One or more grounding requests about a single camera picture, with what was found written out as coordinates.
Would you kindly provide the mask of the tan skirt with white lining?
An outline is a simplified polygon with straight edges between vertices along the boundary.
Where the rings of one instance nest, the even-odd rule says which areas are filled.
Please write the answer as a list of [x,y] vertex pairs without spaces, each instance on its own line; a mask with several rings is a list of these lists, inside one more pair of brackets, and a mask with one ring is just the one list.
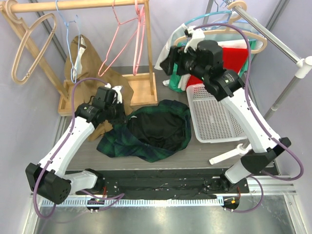
[[79,68],[77,81],[84,78],[89,80],[80,83],[74,94],[74,107],[88,102],[91,96],[94,96],[98,87],[106,83],[112,86],[122,86],[122,98],[124,103],[125,114],[129,115],[133,111],[131,108],[131,100],[134,94],[127,79],[119,72],[109,68],[104,76],[98,76],[98,70],[102,64],[101,58],[91,42],[84,35],[76,36],[70,43],[70,56],[66,59],[64,75],[68,81],[71,81],[71,67],[79,59]]

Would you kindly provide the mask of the dark green plaid garment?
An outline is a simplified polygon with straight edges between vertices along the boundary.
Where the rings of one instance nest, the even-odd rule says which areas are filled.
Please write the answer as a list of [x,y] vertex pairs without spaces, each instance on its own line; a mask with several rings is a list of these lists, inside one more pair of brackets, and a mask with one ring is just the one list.
[[149,163],[166,159],[184,150],[192,137],[190,108],[176,100],[162,100],[127,116],[113,126],[97,145],[110,157],[137,156]]

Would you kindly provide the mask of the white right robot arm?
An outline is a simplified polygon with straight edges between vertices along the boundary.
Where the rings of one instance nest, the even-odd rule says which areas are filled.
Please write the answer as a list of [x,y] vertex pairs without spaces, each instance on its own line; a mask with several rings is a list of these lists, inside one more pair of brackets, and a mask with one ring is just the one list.
[[290,147],[291,141],[273,131],[255,108],[240,76],[224,68],[223,49],[216,41],[203,40],[196,49],[171,46],[160,67],[171,75],[175,65],[177,74],[190,74],[203,81],[208,93],[234,116],[251,144],[251,150],[221,175],[223,191],[232,192],[238,182],[262,171]]

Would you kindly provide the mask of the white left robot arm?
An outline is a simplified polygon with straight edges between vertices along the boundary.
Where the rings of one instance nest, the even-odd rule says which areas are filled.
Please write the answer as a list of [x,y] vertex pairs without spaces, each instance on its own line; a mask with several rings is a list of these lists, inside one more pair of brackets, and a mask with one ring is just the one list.
[[52,150],[38,163],[26,167],[31,190],[59,205],[68,195],[87,190],[100,194],[103,175],[92,169],[66,174],[67,167],[89,135],[103,122],[122,123],[125,119],[122,86],[98,88],[90,103],[79,105],[69,127]]

